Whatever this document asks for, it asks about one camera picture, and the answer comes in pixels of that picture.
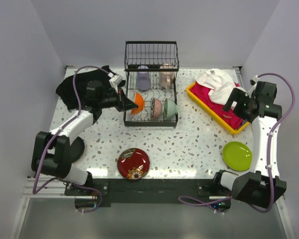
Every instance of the black cloth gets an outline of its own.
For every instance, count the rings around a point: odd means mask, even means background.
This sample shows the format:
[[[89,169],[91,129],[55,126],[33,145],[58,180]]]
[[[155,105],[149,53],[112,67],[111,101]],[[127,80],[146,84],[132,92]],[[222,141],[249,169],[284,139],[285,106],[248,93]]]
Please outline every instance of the black cloth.
[[[111,72],[109,66],[102,66],[102,69]],[[111,88],[110,77],[108,75],[101,71],[101,70],[95,70],[90,72],[84,72],[79,73],[75,77],[75,86],[79,94],[79,98],[82,104],[84,104],[84,98],[86,94],[86,87],[88,85],[88,82],[90,81],[101,81],[102,85],[104,87],[104,90],[107,91],[109,88]],[[122,87],[125,85],[125,81],[122,81],[119,84],[119,87]],[[57,88],[55,91],[63,100],[65,105],[68,107],[68,110],[76,109],[78,108],[78,102],[75,97],[74,89],[73,89],[73,76],[69,76],[66,78]]]

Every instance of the speckled countertop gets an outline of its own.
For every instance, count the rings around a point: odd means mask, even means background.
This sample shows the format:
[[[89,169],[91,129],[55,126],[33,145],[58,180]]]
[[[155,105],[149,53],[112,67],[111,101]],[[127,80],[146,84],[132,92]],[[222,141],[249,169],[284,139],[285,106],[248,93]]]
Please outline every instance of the speckled countertop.
[[[112,70],[125,78],[123,69]],[[136,147],[150,158],[150,170],[145,178],[203,179],[213,178],[220,169],[229,170],[222,159],[224,145],[240,141],[252,150],[251,128],[248,126],[240,134],[231,136],[187,97],[186,87],[203,71],[179,70],[176,79],[179,121],[176,128],[125,127],[123,113],[105,109],[98,122],[80,135],[86,148],[74,165],[90,171],[94,178],[122,178],[117,170],[117,159],[125,149]],[[238,82],[235,70],[226,71]],[[68,68],[65,78],[74,72],[75,69]],[[51,129],[72,114],[59,99]]]

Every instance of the lime green plate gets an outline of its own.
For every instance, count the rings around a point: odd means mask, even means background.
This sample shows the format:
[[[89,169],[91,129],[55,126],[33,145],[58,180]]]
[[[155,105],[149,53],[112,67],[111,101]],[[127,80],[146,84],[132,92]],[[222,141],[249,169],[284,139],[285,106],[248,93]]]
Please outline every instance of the lime green plate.
[[[225,163],[236,171],[246,171],[252,160],[251,150],[241,142],[230,142],[223,149]]]

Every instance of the plate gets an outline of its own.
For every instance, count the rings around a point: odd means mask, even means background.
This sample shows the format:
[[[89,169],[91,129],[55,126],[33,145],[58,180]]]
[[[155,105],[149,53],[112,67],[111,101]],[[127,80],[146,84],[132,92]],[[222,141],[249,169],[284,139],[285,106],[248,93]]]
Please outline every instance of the plate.
[[[118,159],[118,170],[127,179],[143,178],[150,169],[149,156],[139,148],[129,148]]]
[[[251,150],[241,142],[230,142],[223,149],[223,159],[233,170],[246,171],[253,158]]]

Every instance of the white cloth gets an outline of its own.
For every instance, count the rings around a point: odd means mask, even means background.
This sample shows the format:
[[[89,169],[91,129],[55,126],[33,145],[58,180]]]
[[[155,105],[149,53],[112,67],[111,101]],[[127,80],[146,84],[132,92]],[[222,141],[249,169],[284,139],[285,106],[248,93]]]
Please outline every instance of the white cloth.
[[[234,88],[245,91],[242,87],[236,87],[233,78],[220,69],[209,69],[204,72],[204,74],[198,78],[195,78],[196,82],[201,86],[210,88],[208,95],[212,102],[220,105],[225,105],[231,92]]]

